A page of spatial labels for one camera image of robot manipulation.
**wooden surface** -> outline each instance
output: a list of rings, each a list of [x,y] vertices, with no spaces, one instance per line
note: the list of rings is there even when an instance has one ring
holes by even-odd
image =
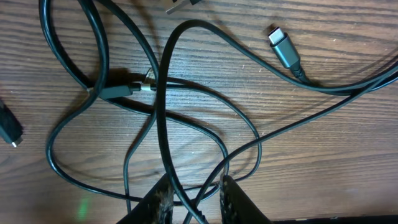
[[[398,52],[395,0],[215,0],[171,16],[158,0],[116,2],[158,57],[173,29],[188,19],[217,24],[281,68],[263,33],[275,23],[291,36],[308,76],[327,85],[372,75]],[[149,63],[137,41],[115,16],[98,7],[108,32],[111,68],[146,73]],[[57,0],[54,8],[63,45],[92,76],[98,56],[85,15],[73,0]],[[72,186],[45,160],[49,131],[86,93],[51,53],[40,29],[37,1],[0,1],[0,68],[0,97],[25,129],[17,149],[0,142],[0,222],[116,223],[126,213],[124,201]],[[230,97],[260,134],[342,99],[282,81],[203,29],[182,35],[170,76],[208,85]],[[259,170],[240,186],[273,220],[398,214],[397,91],[398,85],[390,85],[265,142]],[[152,103],[154,96],[137,93],[133,98]],[[168,91],[167,100],[168,109],[194,117],[218,133],[230,152],[253,139],[244,122],[216,100],[186,91]],[[72,177],[123,193],[124,155],[145,120],[98,100],[59,135],[57,159]],[[180,180],[202,183],[221,160],[217,145],[196,131],[167,125]],[[251,169],[255,151],[250,149],[231,163],[234,177]],[[145,195],[163,173],[154,127],[131,161],[132,194]],[[220,222],[218,200],[215,195],[200,204],[211,223]],[[181,223],[185,214],[184,208],[176,208],[175,222]]]

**tangled cables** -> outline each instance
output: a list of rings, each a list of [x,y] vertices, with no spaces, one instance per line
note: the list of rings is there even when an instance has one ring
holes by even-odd
[[[249,149],[250,147],[256,146],[258,147],[257,150],[257,160],[252,168],[252,170],[244,175],[243,177],[240,177],[236,179],[236,181],[239,180],[244,180],[257,170],[259,167],[259,164],[261,162],[261,153],[262,153],[262,146],[261,144],[268,140],[271,139],[275,136],[278,136],[282,133],[285,133],[291,129],[297,128],[303,124],[309,123],[315,119],[318,119],[324,115],[327,115],[331,112],[334,112],[338,110],[339,108],[347,105],[348,103],[351,103],[355,99],[359,98],[365,93],[368,93],[370,91],[377,90],[379,88],[382,88],[398,79],[398,62],[393,63],[389,68],[385,69],[383,72],[371,77],[367,78],[365,80],[361,80],[360,82],[350,84],[350,85],[343,85],[343,86],[319,86],[317,84],[312,83],[309,81],[307,78],[305,80],[308,80],[308,82],[302,82],[300,80],[296,80],[294,78],[290,78],[287,75],[284,75],[282,72],[278,71],[276,68],[273,66],[269,65],[267,62],[263,61],[261,58],[259,58],[257,55],[254,53],[250,52],[248,49],[244,48],[242,45],[237,43],[232,37],[230,37],[228,34],[220,30],[219,28],[215,27],[214,25],[205,22],[205,21],[198,21],[198,20],[191,20],[187,22],[183,22],[180,24],[170,35],[167,44],[165,46],[163,55],[162,55],[162,60],[160,62],[160,65],[158,64],[158,61],[146,41],[146,38],[142,34],[142,32],[139,30],[139,28],[133,23],[133,21],[129,18],[129,16],[122,10],[120,9],[115,3],[113,3],[111,0],[97,0],[99,3],[101,3],[103,6],[108,8],[114,15],[116,15],[127,28],[132,32],[133,36],[137,39],[141,47],[144,49],[144,52],[147,55],[147,58],[149,59],[149,62],[151,64],[151,67],[154,71],[155,75],[155,86],[153,86],[152,90],[156,91],[156,101],[153,106],[151,105],[145,105],[143,103],[129,100],[127,98],[119,97],[119,98],[112,98],[112,99],[107,99],[103,98],[103,100],[107,101],[108,103],[111,103],[115,106],[118,106],[122,109],[131,111],[133,113],[139,113],[139,114],[144,114],[148,115],[149,119],[142,128],[142,131],[136,136],[136,139],[134,141],[134,144],[130,147],[128,150],[125,160],[124,160],[124,165],[123,165],[123,177],[124,177],[124,189],[125,189],[125,194],[118,194],[116,192],[110,192],[108,190],[103,190],[96,188],[94,186],[87,185],[83,182],[80,182],[72,177],[70,177],[66,172],[64,172],[61,167],[56,163],[55,158],[54,158],[54,153],[53,153],[53,144],[58,136],[59,132],[62,130],[63,127],[65,127],[73,118],[87,110],[94,102],[97,100],[97,98],[100,97],[101,92],[106,86],[106,81],[108,78],[108,73],[109,73],[109,47],[108,47],[108,40],[106,38],[106,33],[105,29],[103,26],[103,23],[101,21],[100,15],[98,13],[97,8],[95,7],[94,3],[92,0],[78,0],[78,2],[81,5],[81,8],[83,9],[84,13],[87,16],[87,19],[90,22],[90,25],[93,29],[93,32],[95,34],[96,38],[96,44],[98,48],[98,53],[99,53],[99,59],[100,59],[100,64],[99,64],[99,75],[97,80],[91,81],[83,72],[72,62],[68,54],[66,53],[65,49],[62,47],[56,33],[55,29],[53,26],[52,22],[52,16],[51,16],[51,0],[40,0],[39,1],[39,14],[40,14],[40,23],[42,26],[42,30],[44,33],[44,36],[52,49],[52,52],[55,54],[55,56],[59,59],[60,63],[63,65],[63,67],[67,70],[67,72],[78,82],[84,89],[88,90],[90,92],[89,97],[75,110],[70,111],[66,116],[64,116],[60,122],[54,127],[52,132],[50,133],[50,136],[47,140],[47,145],[45,148],[45,153],[47,156],[47,160],[51,166],[51,168],[62,178],[64,178],[66,181],[69,183],[76,185],[82,189],[88,190],[90,192],[94,192],[97,194],[102,194],[102,195],[107,195],[110,197],[114,198],[120,198],[123,200],[126,200],[127,204],[127,211],[131,211],[131,201],[134,202],[139,202],[141,200],[140,197],[134,197],[131,196],[129,193],[129,176],[128,176],[128,164],[129,160],[134,154],[135,150],[138,148],[142,140],[146,137],[147,133],[153,126],[155,122],[157,122],[157,131],[158,131],[158,138],[159,138],[159,147],[160,147],[160,153],[162,155],[162,161],[165,167],[165,171],[169,177],[169,180],[172,184],[172,187],[174,188],[174,191],[176,195],[179,197],[180,201],[174,202],[174,205],[176,206],[185,206],[188,209],[188,215],[186,216],[184,223],[189,223],[192,216],[194,216],[199,223],[207,223],[206,218],[204,215],[201,214],[201,211],[197,209],[198,204],[202,201],[205,200],[212,195],[214,195],[218,190],[219,186],[218,184],[214,183],[214,179],[216,176],[221,172],[222,169],[224,169],[224,173],[228,173],[228,168],[229,168],[229,162],[231,159],[236,157],[238,154],[241,152],[245,151],[246,149]],[[268,69],[270,72],[274,73],[281,79],[299,86],[301,88],[305,88],[308,90],[312,91],[319,91],[322,93],[326,93],[329,95],[338,95],[338,96],[347,96],[344,100],[341,102],[323,110],[320,111],[316,114],[313,114],[309,117],[306,117],[304,119],[301,119],[300,121],[296,121],[288,126],[285,126],[283,128],[280,128],[276,131],[273,131],[269,134],[266,134],[264,136],[259,136],[256,128],[250,121],[250,119],[235,105],[232,104],[232,102],[227,99],[227,97],[223,96],[222,94],[211,90],[205,86],[202,86],[197,83],[193,83],[187,80],[182,80],[178,78],[168,78],[168,70],[169,70],[169,65],[173,53],[173,49],[175,47],[175,44],[178,41],[178,38],[180,35],[185,32],[187,29],[192,28],[192,27],[201,27],[204,29],[207,29],[211,31],[212,33],[218,35],[221,37],[223,40],[225,40],[227,43],[229,43],[231,46],[233,46],[236,50],[240,51],[242,54],[245,56],[249,57],[253,61],[257,62],[259,65],[263,66],[264,68]],[[179,114],[173,113],[172,111],[167,111],[165,109],[166,107],[166,89],[176,89],[176,90],[190,90],[190,91],[197,91],[203,94],[206,94],[210,97],[216,98],[217,100],[220,100],[222,103],[225,105],[229,106],[235,113],[240,115],[240,117],[247,123],[247,125],[251,128],[255,140],[246,143],[245,145],[237,148],[230,154],[228,154],[227,148],[225,144],[222,142],[219,136],[217,136],[213,131],[210,129],[201,126],[194,121],[181,116]],[[221,152],[223,154],[224,159],[215,167],[213,172],[209,175],[209,177],[206,179],[205,183],[202,186],[198,187],[191,187],[189,189],[183,188],[182,184],[180,183],[173,162],[172,158],[170,155],[170,149],[169,149],[169,142],[167,139],[167,127],[166,127],[166,120],[176,122],[178,124],[185,125],[187,127],[193,128],[203,134],[206,134],[212,140],[214,140],[217,145],[219,145]],[[199,193],[197,194],[195,199],[190,199],[188,195],[185,193],[186,190],[192,190],[192,189],[200,189]]]

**cable connector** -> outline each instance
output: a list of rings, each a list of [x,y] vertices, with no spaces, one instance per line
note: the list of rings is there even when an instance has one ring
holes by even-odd
[[[99,97],[105,100],[131,96],[134,91],[141,91],[141,83],[133,82],[127,85],[106,86],[102,89]]]
[[[0,135],[4,141],[17,147],[22,142],[22,126],[10,109],[0,100]]]
[[[270,46],[281,64],[285,68],[290,69],[295,78],[308,83],[309,80],[300,65],[300,55],[290,40],[289,35],[283,33],[281,28],[276,27],[268,34],[268,38],[271,42]]]
[[[166,13],[169,15],[177,10],[180,10],[189,3],[193,6],[198,2],[200,2],[200,0],[163,0]]]

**usb cable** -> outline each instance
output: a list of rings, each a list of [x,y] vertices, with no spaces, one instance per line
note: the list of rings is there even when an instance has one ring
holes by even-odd
[[[202,200],[211,197],[217,192],[219,187],[215,185],[214,182],[215,178],[223,169],[224,169],[224,174],[228,173],[228,164],[233,158],[235,158],[240,153],[248,150],[253,146],[258,146],[256,165],[248,174],[239,178],[239,180],[248,178],[249,176],[253,175],[253,173],[257,170],[258,165],[261,161],[262,143],[280,134],[286,133],[287,131],[291,131],[301,125],[307,124],[311,121],[321,118],[322,116],[326,116],[342,108],[343,106],[353,102],[354,100],[358,99],[360,96],[369,93],[371,91],[377,90],[379,88],[385,87],[386,85],[391,84],[392,82],[398,79],[398,62],[391,61],[389,63],[389,66],[386,66],[386,68],[377,75],[361,80],[356,83],[352,83],[349,85],[341,85],[341,86],[316,85],[312,83],[305,76],[304,70],[300,65],[300,55],[297,53],[297,50],[293,46],[293,43],[289,39],[289,36],[283,33],[280,28],[277,28],[269,34],[269,38],[271,41],[271,48],[276,53],[282,65],[285,68],[288,68],[294,74],[295,78],[290,78],[288,75],[285,75],[284,73],[273,67],[271,64],[267,63],[262,58],[258,57],[256,54],[246,49],[244,46],[242,46],[236,40],[234,40],[231,36],[223,32],[221,29],[217,28],[213,24],[199,20],[186,21],[181,23],[179,26],[175,28],[175,30],[171,33],[167,41],[167,44],[164,47],[162,59],[159,64],[153,53],[153,50],[146,41],[144,35],[141,33],[138,27],[133,23],[133,21],[127,16],[127,14],[124,13],[111,0],[97,0],[97,1],[102,5],[104,5],[106,8],[108,8],[120,20],[122,20],[122,22],[130,29],[132,34],[137,38],[137,41],[144,49],[144,52],[147,55],[151,67],[154,71],[155,84],[148,86],[146,84],[143,85],[141,83],[127,83],[121,86],[119,85],[112,86],[110,83],[106,83],[109,73],[109,47],[103,23],[101,21],[98,10],[92,0],[78,0],[93,28],[93,32],[95,33],[98,52],[100,56],[99,64],[101,66],[99,68],[98,79],[95,81],[90,80],[70,59],[70,57],[66,53],[65,49],[62,47],[60,40],[58,39],[55,33],[55,29],[53,27],[52,18],[51,18],[51,7],[50,7],[51,0],[39,0],[40,23],[42,26],[44,36],[50,48],[52,49],[55,56],[59,59],[60,63],[68,71],[68,73],[84,89],[91,89],[89,97],[84,102],[82,102],[82,104],[77,109],[70,111],[66,116],[64,116],[59,121],[57,125],[55,125],[54,129],[50,132],[50,136],[47,140],[45,153],[50,167],[67,182],[96,194],[102,194],[109,197],[123,199],[127,203],[128,212],[131,211],[130,201],[139,202],[141,199],[139,197],[133,197],[129,194],[129,180],[127,173],[128,163],[134,151],[138,148],[138,146],[145,138],[146,134],[149,132],[149,130],[151,129],[151,127],[154,125],[155,122],[157,122],[157,133],[159,139],[160,153],[162,155],[162,162],[164,164],[167,176],[175,191],[175,194],[180,199],[180,201],[176,201],[174,203],[175,205],[183,205],[188,210],[188,215],[186,216],[183,223],[187,224],[190,222],[192,217],[195,217],[198,223],[206,224],[208,222],[205,216],[202,214],[202,212],[199,211],[198,204]],[[258,63],[260,66],[264,67],[271,73],[277,75],[281,79],[297,87],[301,87],[311,91],[319,91],[321,93],[326,93],[330,95],[340,95],[347,97],[342,99],[340,102],[336,103],[335,105],[330,106],[329,108],[326,108],[311,116],[303,118],[290,125],[277,129],[273,132],[270,132],[260,137],[258,135],[256,128],[250,122],[247,116],[244,115],[225,96],[222,96],[221,94],[213,90],[209,90],[205,86],[196,85],[186,80],[179,80],[179,81],[172,80],[171,78],[168,77],[170,61],[172,58],[175,44],[177,43],[180,35],[192,27],[201,27],[202,29],[206,29],[214,33],[215,35],[221,37],[224,41],[226,41],[230,46],[234,47],[237,51],[241,52],[243,55],[247,56],[248,58]],[[200,126],[199,124],[196,124],[194,121],[192,121],[189,118],[173,113],[172,111],[166,110],[166,90],[168,88],[199,91],[201,93],[205,93],[211,97],[214,97],[217,100],[220,100],[222,103],[228,105],[232,110],[234,110],[238,115],[240,115],[243,120],[245,120],[248,126],[252,129],[255,139],[250,142],[247,142],[246,144],[243,144],[241,147],[228,153],[225,144],[222,142],[221,138],[217,136],[215,133],[213,133],[211,130],[209,130],[206,127]],[[145,105],[143,103],[122,97],[122,96],[131,95],[133,94],[134,91],[141,91],[141,90],[151,90],[156,92],[156,101],[153,106]],[[55,159],[53,145],[58,134],[61,132],[62,128],[65,127],[73,118],[75,118],[76,116],[87,110],[99,97],[104,99],[104,101],[107,101],[108,103],[118,106],[124,110],[128,110],[133,113],[145,114],[149,116],[148,122],[143,126],[142,131],[135,138],[135,141],[132,144],[130,150],[127,152],[124,161],[124,170],[123,170],[124,189],[125,189],[124,194],[120,194],[117,192],[110,192],[105,189],[99,189],[97,187],[85,184],[83,182],[80,182],[79,180],[74,179],[73,177],[71,177],[65,171],[62,170],[62,168],[57,164],[57,161]],[[183,188],[182,184],[180,183],[177,177],[177,173],[175,171],[175,167],[172,162],[172,156],[170,154],[169,140],[167,137],[168,132],[166,126],[166,119],[169,121],[176,122],[178,124],[186,125],[190,128],[193,128],[197,131],[206,134],[219,145],[221,152],[223,154],[224,159],[213,169],[213,171],[205,180],[203,185],[194,187],[196,189],[200,189],[195,199],[191,199],[188,197],[187,193],[185,192],[187,189]]]
[[[22,142],[22,126],[11,110],[0,100],[0,135],[3,140],[17,147]]]

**green light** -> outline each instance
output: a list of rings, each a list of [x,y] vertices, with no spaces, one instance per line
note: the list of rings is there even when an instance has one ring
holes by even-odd
[[[86,220],[87,210],[88,210],[88,198],[83,198],[80,202],[79,210],[77,211],[77,220],[83,222]]]

